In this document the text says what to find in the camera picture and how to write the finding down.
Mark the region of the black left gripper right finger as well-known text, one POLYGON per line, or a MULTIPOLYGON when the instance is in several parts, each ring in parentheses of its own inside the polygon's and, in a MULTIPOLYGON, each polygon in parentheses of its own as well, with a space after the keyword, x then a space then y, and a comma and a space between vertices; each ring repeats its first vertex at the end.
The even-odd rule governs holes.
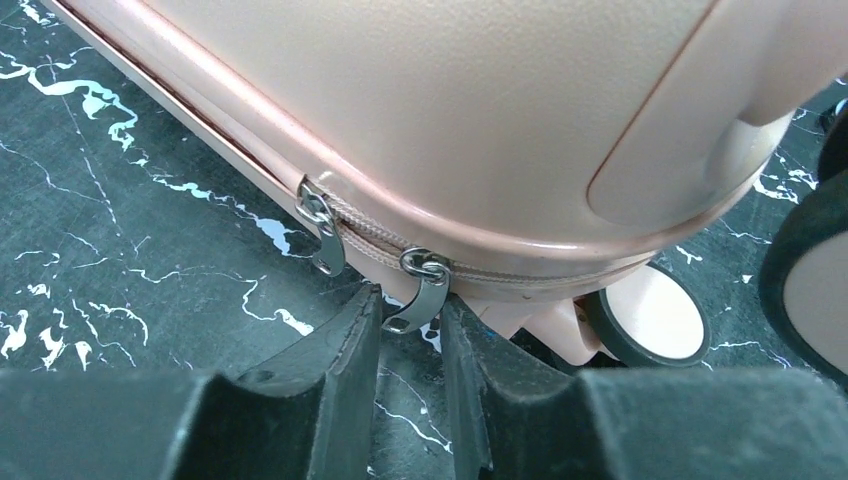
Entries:
POLYGON ((780 368, 564 374, 458 297, 441 314, 459 479, 843 479, 847 401, 780 368))

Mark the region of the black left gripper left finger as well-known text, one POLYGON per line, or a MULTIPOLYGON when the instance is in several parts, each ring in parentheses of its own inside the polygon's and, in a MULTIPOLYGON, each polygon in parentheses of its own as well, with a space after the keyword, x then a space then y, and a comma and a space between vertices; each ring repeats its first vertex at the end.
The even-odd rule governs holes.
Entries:
POLYGON ((363 479, 383 318, 366 285, 231 378, 204 370, 1 373, 5 479, 363 479))

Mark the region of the pink hard-shell suitcase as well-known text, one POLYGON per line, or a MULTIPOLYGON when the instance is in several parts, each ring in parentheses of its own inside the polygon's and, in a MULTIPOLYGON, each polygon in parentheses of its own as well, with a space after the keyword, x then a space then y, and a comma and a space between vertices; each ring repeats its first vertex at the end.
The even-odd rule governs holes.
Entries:
POLYGON ((710 343, 652 265, 759 181, 847 70, 843 1, 51 1, 48 8, 401 302, 460 297, 571 366, 710 343))

